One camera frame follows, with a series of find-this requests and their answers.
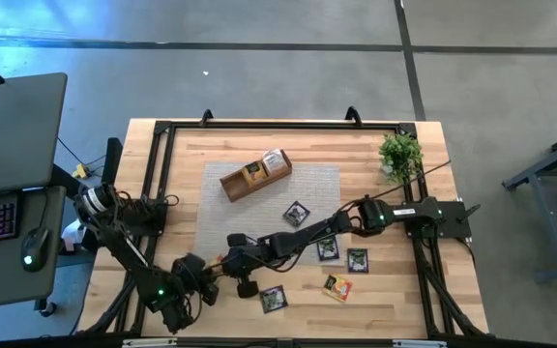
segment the black mouse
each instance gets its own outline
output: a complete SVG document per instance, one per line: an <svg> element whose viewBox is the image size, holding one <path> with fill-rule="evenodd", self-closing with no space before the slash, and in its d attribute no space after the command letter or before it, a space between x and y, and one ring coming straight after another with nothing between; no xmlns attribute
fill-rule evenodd
<svg viewBox="0 0 557 348"><path fill-rule="evenodd" d="M20 263L27 272L37 272L44 267L47 258L48 236L45 227L34 228L23 239L20 250Z"/></svg>

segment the wooden tabletop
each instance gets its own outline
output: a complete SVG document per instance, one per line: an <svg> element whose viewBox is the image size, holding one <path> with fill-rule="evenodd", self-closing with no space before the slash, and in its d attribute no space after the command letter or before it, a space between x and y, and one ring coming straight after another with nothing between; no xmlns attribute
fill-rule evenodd
<svg viewBox="0 0 557 348"><path fill-rule="evenodd" d="M132 197L141 193L155 121L133 119L128 129L115 186ZM417 122L416 125L423 147L425 170L447 161L449 155L441 124ZM383 135L380 130L177 130L166 194L177 194L181 203L169 208L155 264L170 270L175 258L192 250L201 177L206 162L253 161L260 159L269 149L281 148L294 162L332 163L340 169L340 200L344 203L366 193L375 194L392 187L380 172L377 147L382 144ZM161 142L152 194L157 190L165 142ZM456 199L453 171L449 165L427 175L426 182L429 194L438 200ZM384 199L390 204L399 204L403 199L402 190ZM348 274L344 267L329 266L299 265L286 274L256 270L251 278L257 280L260 289L283 285L289 302L288 308L268 314L263 313L257 297L238 298L236 281L222 277L218 281L220 294L217 303L214 306L204 305L199 320L177 335L425 337L414 252L403 225L397 223L381 235L366 239L355 235L340 237L345 248L368 249L368 275ZM455 240L441 240L440 250L450 293L473 323L486 332L483 303L470 254ZM324 280L330 273L343 275L353 282L346 303L321 293ZM123 279L123 268L108 250L101 248L85 298L78 326L80 330L98 320L121 289ZM429 288L433 294L431 300L436 323L442 328L439 300L433 288ZM135 308L136 293L129 307L127 328L132 323ZM143 335L170 335L159 313L152 314L146 310Z"/></svg>

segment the black metal frame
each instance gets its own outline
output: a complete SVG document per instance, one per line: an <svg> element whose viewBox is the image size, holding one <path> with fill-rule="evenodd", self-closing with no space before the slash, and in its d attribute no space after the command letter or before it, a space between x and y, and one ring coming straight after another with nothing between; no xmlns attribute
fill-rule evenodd
<svg viewBox="0 0 557 348"><path fill-rule="evenodd" d="M152 185L152 178L154 176L154 170L157 162L159 144L161 142L161 137L166 133L166 147L164 150L161 175L159 180L157 198L164 198L166 185L169 176L169 166L171 164L171 158L173 154L173 145L175 140L175 133L177 129L296 129L296 130L364 130L364 131L394 131L396 134L406 134L410 133L414 138L418 138L416 132L416 124L414 122L408 123L363 123L362 118L358 111L354 107L349 107L345 115L345 120L354 121L353 123L348 122L233 122L228 120L213 121L214 115L212 111L206 110L200 121L188 120L188 121L157 121L154 126L154 132L152 137L152 145L150 147L150 154L147 162L147 168L145 172L145 178L143 181L143 189L141 192L142 196L150 196L150 187ZM428 196L428 191L426 188L425 178L418 180L418 188L420 198L425 198ZM406 202L414 201L414 193L410 186L404 187L404 194ZM417 237L416 233L413 233L409 225L406 225L406 231L408 236L412 236L412 243L414 251L424 252L422 250L423 245L421 238ZM440 283L444 288L446 287L444 280L444 271L442 269L442 261L440 258L440 251L437 244L436 238L427 238L430 245L431 260L432 260L432 270L439 277ZM133 243L138 247L140 246L141 237L134 237ZM154 261L154 255L156 252L156 246L158 243L158 237L149 237L148 244L145 249L145 258L148 262ZM431 298L428 291L428 280L425 276L425 265L417 258L417 273L419 278L419 287L421 290L421 299L423 303L423 315L425 317L425 327L427 336L432 334L438 334L433 317L433 308L431 305ZM124 280L124 284L130 281L130 276L127 274ZM117 314L115 332L120 333L125 330L128 304L130 301L131 287L123 287L123 291L116 297L115 302L120 305L119 313ZM444 332L447 334L454 334L454 325L451 312L445 306L445 304L440 301L442 308L443 318L444 318ZM135 334L141 334L143 320L145 317L145 306L142 302L137 303L136 313L134 315L134 320L131 326L131 332Z"/></svg>

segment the card packaging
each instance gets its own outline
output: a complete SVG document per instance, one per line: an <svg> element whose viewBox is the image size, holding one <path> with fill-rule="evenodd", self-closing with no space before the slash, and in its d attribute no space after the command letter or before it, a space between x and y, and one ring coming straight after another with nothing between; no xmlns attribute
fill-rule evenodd
<svg viewBox="0 0 557 348"><path fill-rule="evenodd" d="M349 273L368 273L368 252L366 249L347 249L347 271Z"/></svg>
<svg viewBox="0 0 557 348"><path fill-rule="evenodd" d="M289 209L283 213L282 217L287 220L292 226L298 227L308 217L310 211L302 204L295 201L291 204Z"/></svg>
<svg viewBox="0 0 557 348"><path fill-rule="evenodd" d="M260 291L259 298L265 314L288 306L282 285Z"/></svg>
<svg viewBox="0 0 557 348"><path fill-rule="evenodd" d="M338 275L328 275L326 283L322 288L324 294L335 298L341 302L347 300L347 295L349 295L349 290L352 288L352 282L344 279Z"/></svg>
<svg viewBox="0 0 557 348"><path fill-rule="evenodd" d="M339 259L337 236L317 242L317 256L319 261Z"/></svg>

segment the gray mat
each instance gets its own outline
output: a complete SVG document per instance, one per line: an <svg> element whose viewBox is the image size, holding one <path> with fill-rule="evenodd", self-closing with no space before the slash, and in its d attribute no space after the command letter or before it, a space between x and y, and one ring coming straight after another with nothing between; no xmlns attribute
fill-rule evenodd
<svg viewBox="0 0 557 348"><path fill-rule="evenodd" d="M220 185L220 178L246 164L206 163L194 240L194 253L205 259L227 253L226 237L230 233L246 233L256 239L274 232L296 231L297 228L282 218L296 200L310 210L298 229L331 216L340 204L338 167L312 164L294 164L291 175L231 203ZM340 259L320 262L315 247L310 246L299 264L344 265L345 253L340 238L337 242Z"/></svg>

